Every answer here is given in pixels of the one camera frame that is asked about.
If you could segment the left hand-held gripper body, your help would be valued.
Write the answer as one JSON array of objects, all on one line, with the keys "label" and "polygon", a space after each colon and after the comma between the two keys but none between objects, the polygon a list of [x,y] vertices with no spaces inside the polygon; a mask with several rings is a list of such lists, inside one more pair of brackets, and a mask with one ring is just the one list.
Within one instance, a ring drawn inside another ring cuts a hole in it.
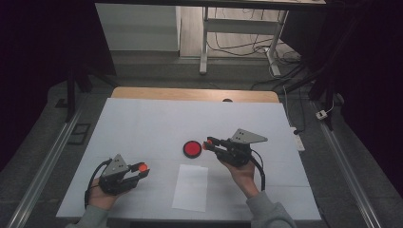
[{"label": "left hand-held gripper body", "polygon": [[99,178],[99,186],[104,193],[114,196],[130,191],[137,185],[134,185],[134,177],[125,178],[128,172],[131,172],[128,164],[118,154],[108,161],[106,168]]}]

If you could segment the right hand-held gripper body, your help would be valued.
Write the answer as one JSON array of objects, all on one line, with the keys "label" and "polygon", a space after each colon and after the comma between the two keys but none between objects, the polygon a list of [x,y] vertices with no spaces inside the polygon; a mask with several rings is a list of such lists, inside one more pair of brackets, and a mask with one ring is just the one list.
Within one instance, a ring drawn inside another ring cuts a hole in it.
[{"label": "right hand-held gripper body", "polygon": [[267,142],[268,139],[256,133],[239,128],[229,141],[227,147],[216,146],[220,153],[217,153],[222,162],[227,162],[235,167],[241,167],[248,162],[255,162],[256,159],[252,156],[252,143]]}]

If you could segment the round red ink pad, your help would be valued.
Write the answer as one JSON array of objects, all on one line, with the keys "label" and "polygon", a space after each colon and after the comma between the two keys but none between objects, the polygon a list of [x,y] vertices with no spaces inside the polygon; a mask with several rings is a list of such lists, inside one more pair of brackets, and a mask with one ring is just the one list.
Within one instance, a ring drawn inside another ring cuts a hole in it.
[{"label": "round red ink pad", "polygon": [[202,145],[196,141],[188,141],[182,148],[183,154],[189,159],[196,159],[202,153]]}]

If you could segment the person's left hand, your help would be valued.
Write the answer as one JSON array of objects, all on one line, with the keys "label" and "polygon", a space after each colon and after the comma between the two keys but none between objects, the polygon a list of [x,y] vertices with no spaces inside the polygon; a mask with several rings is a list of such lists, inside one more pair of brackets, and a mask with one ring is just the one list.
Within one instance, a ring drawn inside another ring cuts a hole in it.
[{"label": "person's left hand", "polygon": [[99,186],[99,180],[95,179],[89,189],[88,204],[103,210],[110,210],[119,197],[104,193]]}]

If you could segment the person's right hand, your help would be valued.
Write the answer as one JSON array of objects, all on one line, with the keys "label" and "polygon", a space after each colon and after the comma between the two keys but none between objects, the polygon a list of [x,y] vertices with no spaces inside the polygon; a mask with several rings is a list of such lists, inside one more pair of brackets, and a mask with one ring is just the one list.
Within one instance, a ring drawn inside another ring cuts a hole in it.
[{"label": "person's right hand", "polygon": [[251,161],[241,167],[235,167],[224,161],[222,164],[229,170],[233,181],[245,197],[251,199],[259,194],[259,189],[254,181],[255,165]]}]

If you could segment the large white table cover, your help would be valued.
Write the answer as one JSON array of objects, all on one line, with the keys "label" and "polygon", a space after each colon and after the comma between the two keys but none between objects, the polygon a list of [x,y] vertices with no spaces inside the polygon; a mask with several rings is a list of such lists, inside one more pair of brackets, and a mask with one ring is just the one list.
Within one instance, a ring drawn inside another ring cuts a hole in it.
[{"label": "large white table cover", "polygon": [[[145,162],[149,175],[118,199],[116,219],[248,221],[245,196],[210,151],[196,159],[182,148],[208,137],[228,139],[239,129],[268,139],[253,144],[264,162],[266,193],[295,220],[318,220],[317,205],[281,104],[188,102],[139,99],[106,101],[86,152],[57,213],[74,219],[84,211],[84,192],[94,169],[120,154],[129,163]],[[208,168],[204,212],[172,207],[181,164]]]}]

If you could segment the white paper sheet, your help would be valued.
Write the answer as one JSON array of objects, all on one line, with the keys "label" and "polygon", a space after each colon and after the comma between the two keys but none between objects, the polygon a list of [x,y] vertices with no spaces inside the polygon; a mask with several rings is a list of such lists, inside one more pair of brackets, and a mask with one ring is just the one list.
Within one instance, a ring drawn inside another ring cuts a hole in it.
[{"label": "white paper sheet", "polygon": [[208,168],[181,164],[172,207],[188,211],[204,212],[208,186]]}]

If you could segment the black floor socket plate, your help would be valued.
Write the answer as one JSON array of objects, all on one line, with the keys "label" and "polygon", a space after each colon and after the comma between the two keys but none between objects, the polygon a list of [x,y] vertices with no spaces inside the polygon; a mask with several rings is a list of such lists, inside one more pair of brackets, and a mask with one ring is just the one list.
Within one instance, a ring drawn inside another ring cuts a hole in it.
[{"label": "black floor socket plate", "polygon": [[89,129],[90,123],[75,124],[67,143],[72,145],[82,145],[86,140]]}]

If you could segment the white power strip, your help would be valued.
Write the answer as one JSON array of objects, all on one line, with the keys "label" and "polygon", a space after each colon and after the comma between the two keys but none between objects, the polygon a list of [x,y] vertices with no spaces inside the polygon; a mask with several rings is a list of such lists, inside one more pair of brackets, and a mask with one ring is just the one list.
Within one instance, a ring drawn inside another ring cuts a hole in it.
[{"label": "white power strip", "polygon": [[291,127],[291,131],[295,137],[295,144],[296,144],[296,148],[299,152],[302,152],[305,150],[305,147],[303,145],[303,142],[298,134],[298,131],[295,127]]}]

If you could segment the black metal stand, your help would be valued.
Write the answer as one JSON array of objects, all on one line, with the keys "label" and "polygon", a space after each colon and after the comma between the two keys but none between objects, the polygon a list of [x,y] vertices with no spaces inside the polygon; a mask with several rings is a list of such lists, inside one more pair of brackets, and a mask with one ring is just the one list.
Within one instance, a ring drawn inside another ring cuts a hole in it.
[{"label": "black metal stand", "polygon": [[82,92],[89,93],[92,90],[92,83],[89,80],[90,75],[95,76],[113,88],[119,86],[118,83],[109,79],[105,74],[92,66],[81,65],[71,67],[67,72],[67,123],[72,120],[76,112],[75,86],[78,86]]},{"label": "black metal stand", "polygon": [[311,72],[301,81],[282,88],[278,94],[285,95],[309,83],[314,83],[311,90],[308,92],[308,97],[311,101],[318,101],[322,95],[325,95],[324,111],[327,117],[322,119],[329,130],[333,131],[332,111],[335,107],[335,74],[332,73],[333,67],[330,64],[325,64],[320,69]]}]

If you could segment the white cabinet panel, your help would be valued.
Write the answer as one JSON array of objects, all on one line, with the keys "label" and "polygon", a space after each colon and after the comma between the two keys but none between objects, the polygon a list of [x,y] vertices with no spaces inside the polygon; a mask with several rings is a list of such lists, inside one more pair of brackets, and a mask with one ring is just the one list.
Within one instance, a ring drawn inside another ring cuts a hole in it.
[{"label": "white cabinet panel", "polygon": [[110,50],[178,51],[181,8],[96,3]]}]

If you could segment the aluminium rail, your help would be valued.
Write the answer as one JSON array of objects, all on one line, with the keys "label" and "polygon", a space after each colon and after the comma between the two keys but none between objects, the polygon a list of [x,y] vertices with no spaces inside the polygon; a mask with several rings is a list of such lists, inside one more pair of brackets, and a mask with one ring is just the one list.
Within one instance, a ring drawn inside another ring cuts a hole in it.
[{"label": "aluminium rail", "polygon": [[77,124],[80,116],[83,113],[87,98],[87,95],[79,96],[75,113],[67,123],[64,123],[60,133],[57,135],[55,142],[51,146],[33,180],[29,184],[25,195],[20,200],[6,228],[24,228],[36,202],[38,201],[48,182],[50,174],[52,173],[67,144],[67,140],[74,126]]},{"label": "aluminium rail", "polygon": [[330,127],[323,120],[317,119],[317,121],[327,143],[329,144],[334,154],[336,163],[349,187],[350,193],[355,199],[355,204],[360,211],[360,214],[363,217],[366,226],[368,228],[382,228],[380,219],[378,218],[378,215],[376,214],[366,192],[360,184],[357,175],[355,174],[355,171],[350,164],[345,151],[340,144],[339,139],[336,136],[335,131],[331,130]]}]

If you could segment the white desk frame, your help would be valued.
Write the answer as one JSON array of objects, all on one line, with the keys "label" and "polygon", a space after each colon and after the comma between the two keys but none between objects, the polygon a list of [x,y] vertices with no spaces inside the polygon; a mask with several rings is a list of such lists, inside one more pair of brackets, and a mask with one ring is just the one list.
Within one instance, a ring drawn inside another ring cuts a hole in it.
[{"label": "white desk frame", "polygon": [[201,60],[200,75],[207,72],[207,36],[210,32],[231,33],[231,34],[256,34],[269,35],[272,37],[269,47],[265,47],[265,56],[269,62],[269,69],[274,76],[279,76],[280,71],[278,63],[275,59],[275,51],[278,45],[279,37],[282,33],[283,26],[287,18],[288,11],[280,10],[276,21],[264,20],[246,20],[246,19],[224,19],[210,18],[209,8],[203,8],[202,14],[202,43],[201,43]]}]

